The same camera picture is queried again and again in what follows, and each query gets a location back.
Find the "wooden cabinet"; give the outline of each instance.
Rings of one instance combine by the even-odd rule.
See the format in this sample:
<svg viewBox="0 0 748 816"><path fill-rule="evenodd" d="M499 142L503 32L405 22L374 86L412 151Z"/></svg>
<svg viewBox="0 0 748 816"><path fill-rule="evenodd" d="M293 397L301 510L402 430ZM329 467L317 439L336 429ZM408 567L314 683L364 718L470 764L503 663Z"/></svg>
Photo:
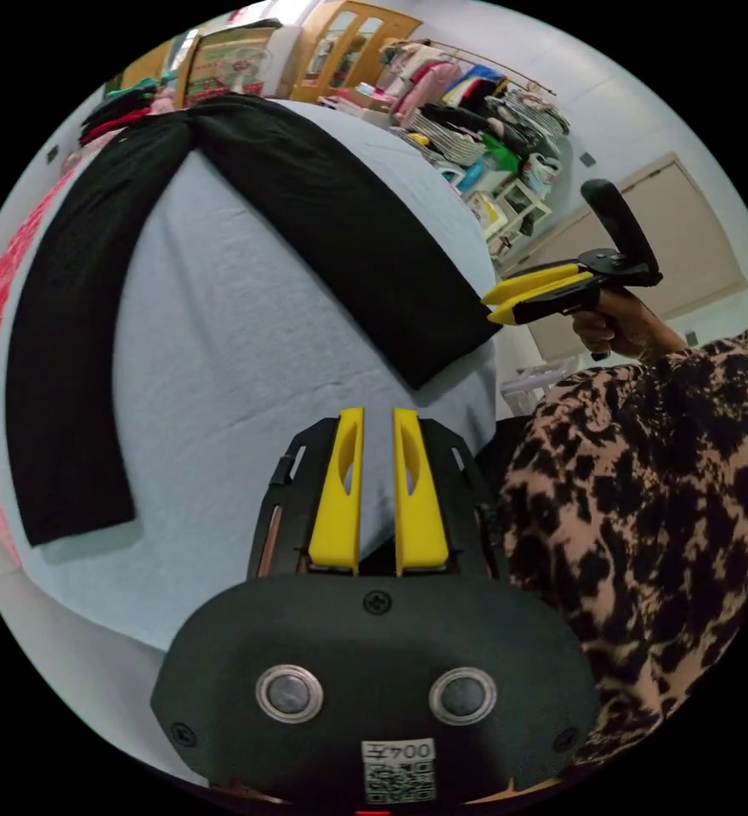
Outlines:
<svg viewBox="0 0 748 816"><path fill-rule="evenodd" d="M155 79L158 82L162 78L167 57L170 56L172 49L173 40L170 40L143 54L124 70L121 87L130 88L143 79Z"/></svg>
<svg viewBox="0 0 748 816"><path fill-rule="evenodd" d="M322 3L303 24L303 63L292 99L317 102L338 88L373 84L382 73L380 47L406 39L421 20L369 3Z"/></svg>

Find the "black pants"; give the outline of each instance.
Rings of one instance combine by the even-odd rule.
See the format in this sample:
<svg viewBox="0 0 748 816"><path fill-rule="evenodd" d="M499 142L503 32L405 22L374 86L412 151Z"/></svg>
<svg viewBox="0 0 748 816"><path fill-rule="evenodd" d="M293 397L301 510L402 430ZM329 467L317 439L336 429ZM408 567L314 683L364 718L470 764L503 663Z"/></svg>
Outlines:
<svg viewBox="0 0 748 816"><path fill-rule="evenodd" d="M475 457L484 480L497 496L510 460L524 438L529 419L528 416L512 416L497 422L493 439ZM393 575L397 569L396 555L394 539L391 538L360 561L360 574Z"/></svg>

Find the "bed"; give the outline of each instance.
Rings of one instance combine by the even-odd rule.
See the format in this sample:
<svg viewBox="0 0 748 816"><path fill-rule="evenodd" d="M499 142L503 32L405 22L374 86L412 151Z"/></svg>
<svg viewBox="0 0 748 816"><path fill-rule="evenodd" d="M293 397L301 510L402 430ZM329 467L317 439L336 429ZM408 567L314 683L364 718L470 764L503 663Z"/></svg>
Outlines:
<svg viewBox="0 0 748 816"><path fill-rule="evenodd" d="M333 110L283 104L372 169L476 292L492 287L478 224L410 146ZM409 391L303 261L193 153L142 232L116 326L116 424L138 520L32 548L3 433L11 324L38 237L93 160L62 179L0 263L0 537L58 604L164 650L193 611L243 580L261 499L297 431L365 407L368 553L390 533L391 409L417 408L477 451L495 428L495 352L488 343ZM387 240L361 236L360 251Z"/></svg>

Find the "cardboard box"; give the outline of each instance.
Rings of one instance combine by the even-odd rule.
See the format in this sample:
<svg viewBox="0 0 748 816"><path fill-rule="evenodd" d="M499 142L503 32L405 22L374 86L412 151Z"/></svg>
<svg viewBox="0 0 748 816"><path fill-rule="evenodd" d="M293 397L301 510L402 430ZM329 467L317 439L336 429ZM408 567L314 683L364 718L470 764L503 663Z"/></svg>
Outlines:
<svg viewBox="0 0 748 816"><path fill-rule="evenodd" d="M361 93L357 88L344 88L343 96L355 105L365 108L367 111L375 111L376 113L388 113L391 110L393 102L385 102L381 99L374 99L367 93Z"/></svg>

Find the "white chair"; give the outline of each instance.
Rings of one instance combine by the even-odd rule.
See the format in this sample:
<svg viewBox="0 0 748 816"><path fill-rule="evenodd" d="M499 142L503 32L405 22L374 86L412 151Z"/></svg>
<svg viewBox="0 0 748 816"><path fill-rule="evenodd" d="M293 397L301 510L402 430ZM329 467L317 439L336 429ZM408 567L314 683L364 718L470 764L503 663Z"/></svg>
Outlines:
<svg viewBox="0 0 748 816"><path fill-rule="evenodd" d="M499 391L514 417L528 416L554 385L574 374L578 367L578 358L573 358L518 369L513 377L501 383Z"/></svg>

